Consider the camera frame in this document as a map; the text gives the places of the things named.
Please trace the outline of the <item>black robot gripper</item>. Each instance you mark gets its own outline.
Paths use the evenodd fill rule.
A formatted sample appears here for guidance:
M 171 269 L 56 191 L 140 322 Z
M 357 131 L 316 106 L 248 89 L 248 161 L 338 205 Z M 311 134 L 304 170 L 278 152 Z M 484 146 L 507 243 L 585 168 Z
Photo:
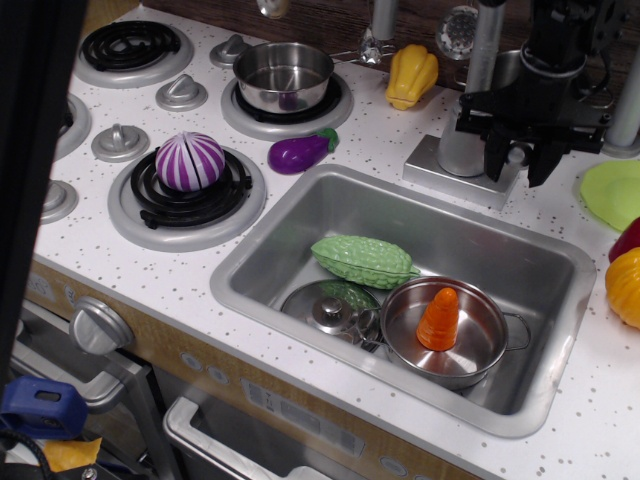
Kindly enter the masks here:
M 598 153 L 612 116 L 553 90 L 515 84 L 460 97 L 456 129 L 485 139 L 484 173 L 497 182 L 512 140 L 535 144 L 528 168 L 530 188 L 541 186 L 571 150 Z

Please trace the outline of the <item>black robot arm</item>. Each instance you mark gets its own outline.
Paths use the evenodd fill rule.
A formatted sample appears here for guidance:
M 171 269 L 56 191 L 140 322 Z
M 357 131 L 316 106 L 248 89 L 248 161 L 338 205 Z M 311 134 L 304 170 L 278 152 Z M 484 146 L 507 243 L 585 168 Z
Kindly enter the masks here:
M 628 10 L 623 1 L 535 1 L 532 27 L 519 53 L 515 79 L 497 90 L 466 93 L 456 128 L 484 141 L 484 172 L 498 181 L 509 152 L 530 146 L 528 180 L 542 185 L 573 150 L 599 153 L 611 122 L 586 104 L 605 89 L 587 82 L 589 58 L 610 65 L 607 48 L 618 39 Z

